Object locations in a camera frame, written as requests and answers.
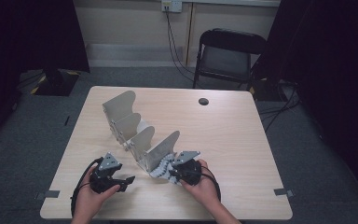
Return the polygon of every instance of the wrist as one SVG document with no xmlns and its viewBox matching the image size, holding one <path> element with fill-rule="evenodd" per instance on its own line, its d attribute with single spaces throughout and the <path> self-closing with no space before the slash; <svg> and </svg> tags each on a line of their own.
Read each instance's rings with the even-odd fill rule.
<svg viewBox="0 0 358 224">
<path fill-rule="evenodd" d="M 223 205 L 218 200 L 215 200 L 207 202 L 204 206 L 210 213 L 213 213 L 213 211 L 221 209 Z"/>
<path fill-rule="evenodd" d="M 89 224 L 92 220 L 92 217 L 82 217 L 77 216 L 76 214 L 72 218 L 71 224 Z"/>
</svg>

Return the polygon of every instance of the black curtain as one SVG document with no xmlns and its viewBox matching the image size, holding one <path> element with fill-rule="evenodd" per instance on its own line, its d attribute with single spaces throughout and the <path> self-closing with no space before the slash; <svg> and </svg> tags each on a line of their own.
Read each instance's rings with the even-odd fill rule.
<svg viewBox="0 0 358 224">
<path fill-rule="evenodd" d="M 0 0 L 0 108 L 20 74 L 46 66 L 89 72 L 72 0 Z"/>
<path fill-rule="evenodd" d="M 358 179 L 358 0 L 282 0 L 255 77 L 297 82 L 321 136 Z"/>
</svg>

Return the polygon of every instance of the electrical outlet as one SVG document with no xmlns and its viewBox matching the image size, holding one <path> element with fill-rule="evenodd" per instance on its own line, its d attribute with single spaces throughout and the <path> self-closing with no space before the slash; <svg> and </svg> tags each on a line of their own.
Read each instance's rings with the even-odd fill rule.
<svg viewBox="0 0 358 224">
<path fill-rule="evenodd" d="M 170 11 L 172 1 L 161 1 L 161 11 Z"/>
<path fill-rule="evenodd" d="M 161 11 L 182 12 L 182 2 L 180 1 L 161 1 Z"/>
</svg>

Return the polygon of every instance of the chair backrest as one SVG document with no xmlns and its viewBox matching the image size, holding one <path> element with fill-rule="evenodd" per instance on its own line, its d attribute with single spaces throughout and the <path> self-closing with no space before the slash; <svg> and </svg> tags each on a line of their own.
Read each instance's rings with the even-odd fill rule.
<svg viewBox="0 0 358 224">
<path fill-rule="evenodd" d="M 219 49 L 261 54 L 266 46 L 266 42 L 260 35 L 216 28 L 208 30 L 201 35 L 200 51 L 202 45 L 204 45 Z"/>
</svg>

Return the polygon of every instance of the black controller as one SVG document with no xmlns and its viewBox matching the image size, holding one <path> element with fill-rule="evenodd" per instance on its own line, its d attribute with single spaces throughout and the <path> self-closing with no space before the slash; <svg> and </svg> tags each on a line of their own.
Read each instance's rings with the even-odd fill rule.
<svg viewBox="0 0 358 224">
<path fill-rule="evenodd" d="M 176 176 L 176 179 L 184 180 L 189 185 L 197 185 L 201 179 L 201 164 L 199 161 L 191 159 L 182 164 L 174 165 L 173 170 L 170 170 L 170 174 Z"/>
<path fill-rule="evenodd" d="M 120 189 L 117 192 L 124 192 L 127 186 L 132 184 L 135 176 L 129 177 L 125 180 L 114 179 L 112 175 L 115 171 L 120 170 L 123 164 L 116 161 L 112 154 L 107 153 L 102 161 L 98 163 L 98 166 L 92 171 L 89 178 L 89 184 L 97 193 L 105 192 L 107 189 L 112 188 L 114 185 L 120 185 Z"/>
</svg>

